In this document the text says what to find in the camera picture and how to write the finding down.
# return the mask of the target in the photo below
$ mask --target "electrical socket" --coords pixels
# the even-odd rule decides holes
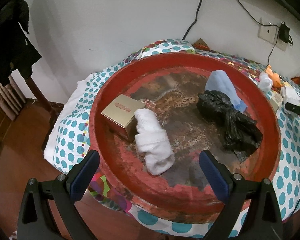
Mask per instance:
[[[262,24],[272,24],[270,22],[262,22],[262,18],[260,18],[260,23]],[[278,35],[279,28],[277,26],[259,26],[259,32],[258,32],[258,37],[270,42],[271,44],[275,44],[277,40],[277,35]],[[280,40],[278,37],[278,41],[276,46],[281,49],[282,51],[286,51],[287,49],[287,43]]]

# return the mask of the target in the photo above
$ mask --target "reddish brown floor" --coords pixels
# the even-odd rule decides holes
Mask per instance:
[[[8,236],[17,230],[27,181],[30,178],[52,180],[60,174],[44,160],[41,151],[48,129],[48,113],[36,103],[28,103],[0,145],[0,226]],[[63,237],[71,239],[52,204],[51,209]],[[76,207],[99,240],[165,239],[164,235],[143,227],[136,220],[102,206],[89,193],[76,203]],[[181,238],[170,236],[169,240],[172,239]]]

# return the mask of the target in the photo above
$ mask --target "orange stuffed animal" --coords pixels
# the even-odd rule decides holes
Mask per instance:
[[[279,74],[278,73],[273,73],[272,70],[271,70],[270,65],[267,66],[265,72],[268,74],[269,78],[272,79],[273,87],[275,87],[275,88],[283,87],[283,85],[281,84],[281,79],[279,77]]]

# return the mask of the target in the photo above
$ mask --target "metal screw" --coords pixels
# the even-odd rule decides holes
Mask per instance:
[[[234,177],[235,180],[241,180],[242,179],[242,176],[239,173],[233,174],[233,177]]]
[[[58,180],[63,181],[66,178],[66,176],[64,174],[60,174],[58,176]]]
[[[266,183],[267,185],[271,184],[271,181],[269,179],[264,179],[263,182]]]
[[[36,179],[35,179],[35,178],[32,178],[32,179],[29,179],[28,184],[29,184],[29,185],[32,185],[32,184],[34,184],[35,182],[36,182]]]

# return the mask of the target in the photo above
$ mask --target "white wall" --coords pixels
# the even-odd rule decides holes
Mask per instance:
[[[199,0],[26,0],[30,40],[43,59],[33,79],[48,100],[65,103],[78,80],[118,63],[131,52],[162,38],[182,38]],[[300,23],[273,0],[241,0],[256,18],[290,27],[294,46],[274,48],[272,67],[300,75]],[[258,25],[236,0],[203,0],[187,40],[203,38],[213,50],[267,64],[272,44],[257,37]],[[27,97],[20,75],[13,74]]]

